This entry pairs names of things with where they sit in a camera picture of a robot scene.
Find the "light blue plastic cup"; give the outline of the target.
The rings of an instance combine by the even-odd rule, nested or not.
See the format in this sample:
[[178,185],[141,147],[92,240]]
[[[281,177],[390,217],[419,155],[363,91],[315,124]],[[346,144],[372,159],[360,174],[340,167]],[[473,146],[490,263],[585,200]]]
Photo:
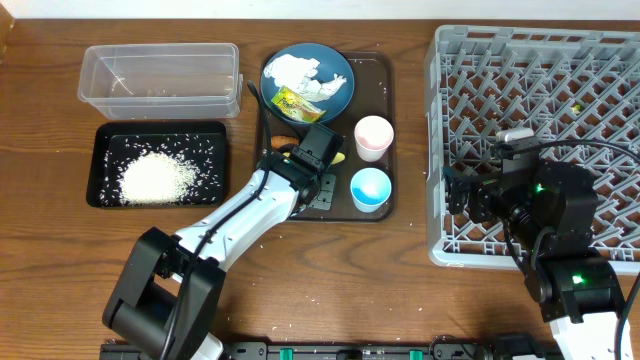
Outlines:
[[392,183],[382,170],[373,167],[363,168],[351,178],[350,192],[359,211],[372,213],[389,200]]

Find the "white tissue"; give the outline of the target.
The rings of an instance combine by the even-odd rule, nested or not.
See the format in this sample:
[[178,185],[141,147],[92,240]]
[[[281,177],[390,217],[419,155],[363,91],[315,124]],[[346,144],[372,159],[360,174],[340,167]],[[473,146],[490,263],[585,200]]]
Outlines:
[[338,74],[335,74],[331,81],[317,80],[320,65],[315,58],[306,59],[285,54],[267,64],[263,75],[271,78],[277,88],[286,86],[307,101],[315,103],[330,99],[347,83],[347,79]]

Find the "yellow green snack wrapper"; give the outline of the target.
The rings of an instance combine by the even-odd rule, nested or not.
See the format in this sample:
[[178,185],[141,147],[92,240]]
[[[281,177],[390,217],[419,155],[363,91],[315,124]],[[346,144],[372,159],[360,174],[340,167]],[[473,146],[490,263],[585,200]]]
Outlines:
[[271,98],[271,103],[287,118],[297,122],[313,123],[325,114],[324,110],[316,107],[286,86],[282,86]]

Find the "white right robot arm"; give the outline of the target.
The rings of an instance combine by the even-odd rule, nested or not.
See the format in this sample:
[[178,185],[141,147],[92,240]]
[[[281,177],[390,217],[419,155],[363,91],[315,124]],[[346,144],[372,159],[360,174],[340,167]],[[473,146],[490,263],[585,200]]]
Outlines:
[[529,296],[566,359],[630,359],[624,295],[607,259],[591,248],[598,206],[594,177],[563,162],[507,160],[499,172],[466,176],[443,170],[450,213],[474,223],[498,221]]

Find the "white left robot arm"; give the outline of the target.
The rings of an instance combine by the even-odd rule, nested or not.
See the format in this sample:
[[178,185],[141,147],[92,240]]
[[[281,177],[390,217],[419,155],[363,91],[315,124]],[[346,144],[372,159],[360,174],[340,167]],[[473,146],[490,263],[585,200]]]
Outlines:
[[264,157],[248,183],[201,221],[136,241],[102,315],[145,359],[218,359],[209,330],[231,266],[265,232],[311,202],[336,156],[297,146]]

